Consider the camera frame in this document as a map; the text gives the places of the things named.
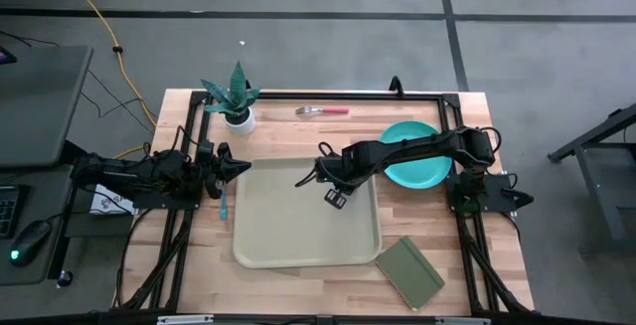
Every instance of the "green notebook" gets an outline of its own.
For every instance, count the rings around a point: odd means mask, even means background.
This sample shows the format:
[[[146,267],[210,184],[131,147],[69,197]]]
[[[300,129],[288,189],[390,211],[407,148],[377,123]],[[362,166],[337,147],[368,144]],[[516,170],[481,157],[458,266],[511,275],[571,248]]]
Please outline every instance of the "green notebook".
[[[376,264],[413,311],[417,311],[445,284],[408,237],[399,239],[380,254]]]

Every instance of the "white pot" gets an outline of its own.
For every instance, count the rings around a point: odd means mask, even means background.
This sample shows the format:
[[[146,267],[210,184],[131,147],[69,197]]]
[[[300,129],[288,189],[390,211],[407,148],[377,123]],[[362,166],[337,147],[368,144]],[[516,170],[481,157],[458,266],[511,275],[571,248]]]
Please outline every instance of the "white pot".
[[[249,107],[248,110],[249,110],[249,116],[247,117],[247,120],[239,125],[231,124],[228,122],[226,118],[223,118],[223,120],[226,122],[226,125],[228,126],[228,129],[230,130],[232,134],[247,135],[251,133],[252,131],[254,131],[254,129],[256,128],[256,118],[254,117],[254,113],[251,110],[251,107]]]

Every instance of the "beige tray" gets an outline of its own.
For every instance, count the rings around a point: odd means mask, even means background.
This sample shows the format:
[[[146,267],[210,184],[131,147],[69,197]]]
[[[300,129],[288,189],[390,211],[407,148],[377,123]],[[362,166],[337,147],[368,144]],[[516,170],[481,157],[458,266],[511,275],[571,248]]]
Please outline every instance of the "beige tray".
[[[313,158],[256,159],[238,177],[234,254],[249,268],[360,264],[380,253],[376,182],[371,178],[342,210],[324,201],[332,184],[294,184]]]

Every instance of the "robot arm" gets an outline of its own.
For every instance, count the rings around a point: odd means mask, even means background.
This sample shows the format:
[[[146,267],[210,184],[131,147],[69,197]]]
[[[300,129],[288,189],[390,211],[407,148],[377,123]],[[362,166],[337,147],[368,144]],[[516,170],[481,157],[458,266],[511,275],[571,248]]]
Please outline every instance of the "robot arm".
[[[360,141],[342,150],[318,157],[316,180],[333,182],[346,192],[353,191],[372,175],[402,162],[447,156],[459,162],[471,173],[483,173],[495,162],[490,139],[485,131],[461,127],[394,143]]]
[[[298,182],[296,187],[305,185],[313,178],[317,182],[333,183],[334,190],[327,193],[325,201],[341,209],[346,203],[343,193],[351,195],[371,176],[384,171],[387,167],[402,162],[446,156],[457,161],[464,168],[456,185],[453,185],[454,195],[483,203],[485,200],[482,196],[486,194],[487,186],[493,185],[500,190],[510,189],[505,198],[513,201],[517,208],[524,203],[530,203],[532,197],[513,191],[507,177],[485,175],[488,167],[495,162],[494,150],[486,129],[489,128],[462,126],[438,135],[394,143],[360,141],[344,148],[342,156],[333,152],[326,143],[321,143],[319,148],[323,156],[316,158],[312,173]],[[324,146],[328,147],[329,152],[325,152]],[[488,184],[485,184],[485,176],[489,178]],[[515,198],[522,196],[524,201],[516,202]]]
[[[249,162],[232,158],[228,143],[204,141],[195,160],[170,149],[147,155],[141,161],[114,160],[87,154],[76,160],[71,178],[80,188],[101,184],[133,202],[135,208],[187,210],[198,207],[204,185],[217,199],[217,182],[227,183],[247,170]]]

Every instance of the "black metal frame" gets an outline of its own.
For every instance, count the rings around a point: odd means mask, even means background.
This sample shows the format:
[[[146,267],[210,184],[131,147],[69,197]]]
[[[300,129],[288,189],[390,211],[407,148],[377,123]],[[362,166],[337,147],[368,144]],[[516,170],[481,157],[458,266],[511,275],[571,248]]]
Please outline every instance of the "black metal frame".
[[[89,312],[86,314],[58,315],[38,318],[0,320],[0,325],[156,325],[176,314],[167,309],[113,310],[107,313]],[[166,324],[312,324],[312,325],[619,325],[615,323],[565,319],[538,313],[510,314],[496,312],[484,314],[479,318],[452,316],[360,316],[360,315],[254,315],[254,314],[202,314],[181,315],[181,322]]]
[[[625,230],[619,214],[620,207],[603,200],[601,190],[599,190],[602,181],[590,169],[587,153],[588,149],[625,149],[631,153],[632,158],[636,161],[636,144],[602,142],[634,123],[636,123],[636,103],[612,112],[605,121],[548,155],[548,158],[555,163],[567,156],[576,157],[589,195],[600,208],[610,233],[611,240],[609,241],[595,240],[592,244],[582,246],[580,248],[581,255],[636,250],[636,237],[629,236]]]
[[[386,92],[386,91],[378,91],[378,92],[303,92],[303,91],[293,91],[293,92],[285,92],[285,91],[271,91],[264,90],[260,95],[260,99],[335,99],[335,100],[404,100],[404,101],[430,101],[436,103],[439,110],[439,119],[441,122],[442,131],[450,130],[450,124],[448,119],[448,111],[450,111],[454,117],[455,125],[460,126],[463,125],[463,118],[461,114],[461,105],[459,102],[459,95],[457,93],[406,93],[403,90],[401,82],[398,77],[393,77],[390,85],[390,91],[394,92]],[[190,104],[188,109],[188,115],[186,118],[185,130],[187,133],[192,134],[195,115],[197,113],[197,108],[202,102],[210,103],[212,100],[210,96],[205,91],[193,91],[190,97]],[[199,130],[199,141],[203,141],[208,136],[210,115],[208,113],[203,113],[203,119],[201,122],[201,127]],[[190,144],[188,140],[184,138],[181,144],[181,151],[184,153],[188,152]],[[456,174],[455,166],[450,171],[451,174]],[[175,223],[177,219],[176,210],[168,211],[168,217],[166,219],[166,225],[164,228],[164,235],[161,242],[161,248],[159,251],[159,260],[155,268],[151,271],[150,275],[143,283],[143,285],[135,292],[132,299],[122,305],[123,308],[127,309],[139,309],[147,296],[150,295],[150,303],[149,308],[157,309],[163,308],[166,310],[170,310],[176,312],[179,294],[181,291],[182,279],[183,279],[183,271],[185,264],[185,257],[188,249],[188,238],[190,234],[190,226],[192,224],[193,219],[193,211],[185,211],[183,222],[181,224],[180,231],[178,235],[173,240],[173,232],[175,229]],[[462,217],[460,214],[455,213],[457,228],[458,230],[467,230],[466,219]],[[499,288],[502,287],[503,282],[498,278],[496,272],[490,267],[489,257],[488,257],[488,247],[486,244],[486,236],[483,227],[483,221],[481,219],[481,215],[479,213],[473,218],[474,221],[474,229],[476,235],[476,241],[473,241],[472,238],[468,235],[465,237],[468,232],[466,231],[464,235],[460,232],[460,244],[461,244],[461,253],[462,253],[462,261],[464,265],[464,274],[466,278],[466,286],[468,291],[468,298],[470,303],[470,309],[472,314],[476,314],[479,312],[485,311],[482,307],[478,294],[477,294],[477,286],[475,282],[475,274],[472,266],[472,258],[471,258],[471,250],[473,253],[477,251],[479,254],[477,256],[480,258],[478,263],[480,266],[486,266],[487,273],[494,274],[494,278],[486,277],[486,289],[488,294],[488,309],[492,311],[497,311],[498,300],[496,294],[496,285],[499,285]],[[161,307],[159,305],[161,299],[161,289],[164,280],[164,272],[167,268],[168,263],[171,261],[173,256],[177,256],[176,265],[174,268],[172,285],[170,290],[170,296],[166,304]]]

